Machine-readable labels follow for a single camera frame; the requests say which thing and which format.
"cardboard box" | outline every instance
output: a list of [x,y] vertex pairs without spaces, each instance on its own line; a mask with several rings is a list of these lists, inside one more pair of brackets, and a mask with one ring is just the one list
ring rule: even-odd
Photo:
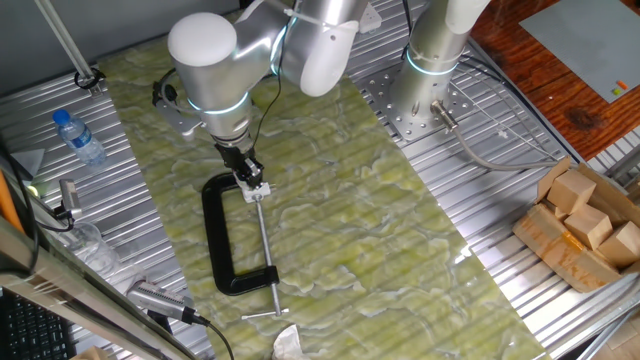
[[564,221],[566,218],[569,217],[569,214],[567,214],[566,212],[560,210],[559,207],[553,205],[551,203],[551,201],[549,201],[547,199],[542,199],[542,203],[544,204],[544,206],[547,207],[547,209],[549,209],[549,211],[551,211],[551,213],[553,215],[555,215],[556,219],[558,219],[560,221]]
[[[551,184],[571,165],[563,159],[538,182],[534,206],[514,226],[514,233],[549,265],[560,277],[580,292],[598,289],[629,273],[640,272],[640,261],[624,269],[615,269],[598,254],[584,246],[545,206],[539,204],[549,193]],[[596,187],[588,204],[609,216],[615,228],[632,222],[640,226],[640,208],[624,194],[586,165],[578,171]]]
[[516,236],[574,289],[589,292],[620,278],[544,205],[534,206],[513,228]]
[[564,225],[591,250],[597,249],[613,233],[607,214],[587,204],[569,216]]
[[640,229],[628,222],[618,228],[598,250],[611,263],[623,269],[640,260]]
[[553,180],[547,200],[571,215],[589,201],[595,188],[593,181],[575,170],[569,170]]

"bottle cap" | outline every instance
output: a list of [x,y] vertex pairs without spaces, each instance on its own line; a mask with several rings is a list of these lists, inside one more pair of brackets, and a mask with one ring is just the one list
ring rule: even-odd
[[71,116],[67,110],[60,109],[53,113],[53,121],[58,125],[64,125],[69,122]]

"orange object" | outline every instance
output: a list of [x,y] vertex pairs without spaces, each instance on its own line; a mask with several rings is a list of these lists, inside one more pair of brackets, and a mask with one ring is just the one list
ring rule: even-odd
[[20,230],[21,233],[25,233],[22,228],[22,223],[20,223],[20,218],[18,217],[18,213],[16,212],[16,208],[13,205],[13,200],[11,199],[11,193],[9,193],[9,186],[7,185],[7,180],[4,178],[4,174],[0,171],[0,211],[2,211],[2,215],[7,221],[13,225],[16,229]]
[[618,86],[620,86],[622,88],[622,90],[629,90],[629,86],[627,84],[625,84],[624,81],[622,81],[622,80],[618,80],[618,82],[616,82],[616,84],[618,84]]

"green marble mat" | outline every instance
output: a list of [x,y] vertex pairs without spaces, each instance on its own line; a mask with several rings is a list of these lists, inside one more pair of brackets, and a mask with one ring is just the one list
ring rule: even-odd
[[[196,307],[237,359],[269,359],[292,323],[313,359],[545,356],[346,78],[321,98],[284,84],[264,122],[257,154],[276,190],[263,206],[281,303],[291,313],[240,320],[271,310],[271,294],[216,289],[200,190],[227,170],[206,132],[185,142],[151,105],[151,84],[172,66],[165,41],[117,54],[100,69]],[[256,116],[276,91],[272,78],[251,92]],[[254,205],[236,192],[225,207],[237,271],[263,266]],[[228,358],[217,336],[209,338]]]

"wooden table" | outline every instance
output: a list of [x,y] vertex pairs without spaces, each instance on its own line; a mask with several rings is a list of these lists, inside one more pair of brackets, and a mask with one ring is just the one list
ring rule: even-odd
[[[493,0],[472,37],[589,160],[640,125],[640,87],[608,104],[519,25],[558,1]],[[621,1],[640,15],[635,0]]]

